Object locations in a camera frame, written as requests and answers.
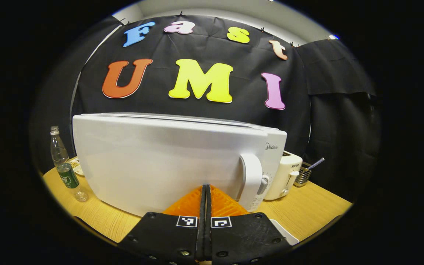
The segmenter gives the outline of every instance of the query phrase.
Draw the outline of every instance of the table top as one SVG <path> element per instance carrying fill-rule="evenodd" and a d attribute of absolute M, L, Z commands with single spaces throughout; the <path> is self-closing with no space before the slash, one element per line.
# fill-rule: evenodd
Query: table top
<path fill-rule="evenodd" d="M 119 243 L 140 221 L 141 216 L 115 208 L 94 195 L 83 176 L 77 175 L 79 185 L 88 193 L 86 202 L 79 202 L 61 181 L 57 170 L 52 168 L 43 179 L 54 198 L 72 216 L 80 218 L 94 230 Z M 330 191 L 308 181 L 303 187 L 289 189 L 279 199 L 264 200 L 255 212 L 262 212 L 278 221 L 289 233 L 302 241 L 345 213 L 351 203 Z"/>

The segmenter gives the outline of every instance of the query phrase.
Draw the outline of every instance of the blue letter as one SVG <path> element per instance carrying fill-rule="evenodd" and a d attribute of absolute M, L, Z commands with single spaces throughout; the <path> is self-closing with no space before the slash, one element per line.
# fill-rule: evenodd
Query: blue letter
<path fill-rule="evenodd" d="M 133 29 L 129 29 L 124 34 L 127 34 L 127 42 L 125 42 L 124 47 L 127 47 L 129 45 L 132 45 L 134 43 L 137 43 L 143 39 L 145 39 L 144 36 L 140 36 L 140 34 L 147 34 L 150 31 L 149 27 L 152 27 L 155 25 L 155 22 L 148 22 L 146 24 L 140 25 L 138 27 L 134 27 Z"/>

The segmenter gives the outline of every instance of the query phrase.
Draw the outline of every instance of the plastic water bottle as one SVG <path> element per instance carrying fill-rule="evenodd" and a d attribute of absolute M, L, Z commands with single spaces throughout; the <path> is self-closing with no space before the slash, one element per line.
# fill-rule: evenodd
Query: plastic water bottle
<path fill-rule="evenodd" d="M 50 152 L 52 153 L 52 160 L 55 168 L 60 175 L 63 183 L 69 188 L 74 197 L 81 202 L 87 201 L 89 196 L 80 186 L 78 178 L 74 174 L 71 163 L 69 162 L 68 152 L 60 138 L 60 132 L 58 126 L 50 127 L 50 135 L 52 140 L 50 142 Z"/>

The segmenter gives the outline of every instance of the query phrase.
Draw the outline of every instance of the small plate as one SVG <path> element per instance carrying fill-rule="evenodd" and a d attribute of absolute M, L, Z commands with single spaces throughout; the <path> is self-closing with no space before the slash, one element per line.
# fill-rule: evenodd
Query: small plate
<path fill-rule="evenodd" d="M 83 170 L 81 169 L 80 161 L 78 158 L 75 158 L 70 161 L 73 171 L 80 176 L 84 176 Z"/>

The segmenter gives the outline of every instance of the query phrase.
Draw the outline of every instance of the white microwave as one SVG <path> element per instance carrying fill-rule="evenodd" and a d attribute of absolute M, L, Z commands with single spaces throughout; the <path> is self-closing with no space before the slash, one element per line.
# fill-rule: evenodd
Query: white microwave
<path fill-rule="evenodd" d="M 143 216 L 163 212 L 203 184 L 246 210 L 269 190 L 287 134 L 230 120 L 146 113 L 73 117 L 76 153 L 94 194 Z"/>

